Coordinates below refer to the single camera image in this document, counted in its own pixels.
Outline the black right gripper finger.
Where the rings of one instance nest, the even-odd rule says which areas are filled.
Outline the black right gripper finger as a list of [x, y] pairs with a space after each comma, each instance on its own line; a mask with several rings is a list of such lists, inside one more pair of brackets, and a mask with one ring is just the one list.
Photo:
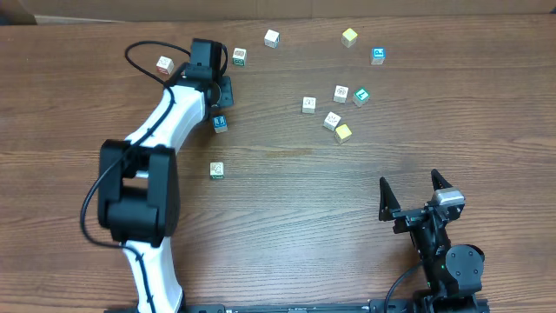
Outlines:
[[450, 184], [437, 169], [431, 170], [431, 180], [434, 190], [443, 190], [452, 188], [453, 185]]
[[394, 220], [401, 208], [387, 179], [383, 176], [380, 178], [380, 194], [379, 220], [382, 222]]

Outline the wooden block yellow B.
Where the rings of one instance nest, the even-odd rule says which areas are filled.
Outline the wooden block yellow B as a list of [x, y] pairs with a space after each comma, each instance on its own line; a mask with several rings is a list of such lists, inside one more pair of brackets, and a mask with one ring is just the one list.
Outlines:
[[334, 137], [339, 144], [345, 143], [351, 136], [352, 131], [346, 124], [342, 124], [334, 130]]

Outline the wooden block green trim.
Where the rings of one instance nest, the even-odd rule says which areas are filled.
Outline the wooden block green trim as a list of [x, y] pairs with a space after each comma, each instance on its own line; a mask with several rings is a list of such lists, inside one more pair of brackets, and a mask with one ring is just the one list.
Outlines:
[[211, 179], [223, 179], [224, 175], [224, 163], [214, 162], [209, 165], [209, 175]]

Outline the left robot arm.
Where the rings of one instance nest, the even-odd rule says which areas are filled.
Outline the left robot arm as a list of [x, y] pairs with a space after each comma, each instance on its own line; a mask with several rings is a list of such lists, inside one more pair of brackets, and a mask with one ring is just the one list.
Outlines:
[[135, 312], [183, 312], [184, 290], [175, 273], [171, 237], [181, 199], [176, 155], [190, 131], [233, 105], [228, 50], [196, 38], [182, 63], [162, 81], [162, 98], [146, 121], [123, 140], [107, 140], [99, 175], [81, 208], [84, 229], [91, 199], [97, 218], [112, 237], [107, 248], [122, 250], [136, 286]]

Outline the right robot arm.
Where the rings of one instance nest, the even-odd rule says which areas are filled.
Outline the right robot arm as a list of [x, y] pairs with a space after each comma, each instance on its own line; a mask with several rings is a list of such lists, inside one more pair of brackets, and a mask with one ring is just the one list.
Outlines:
[[[484, 252], [475, 245], [453, 245], [446, 226], [460, 218], [466, 198], [438, 170], [431, 171], [434, 193], [418, 209], [403, 210], [385, 177], [380, 178], [379, 220], [393, 221], [396, 234], [408, 233], [420, 261], [391, 286], [385, 300], [370, 309], [384, 312], [488, 312], [488, 301], [476, 298], [482, 290]], [[410, 299], [394, 301], [392, 295], [403, 280], [422, 269], [427, 288]]]

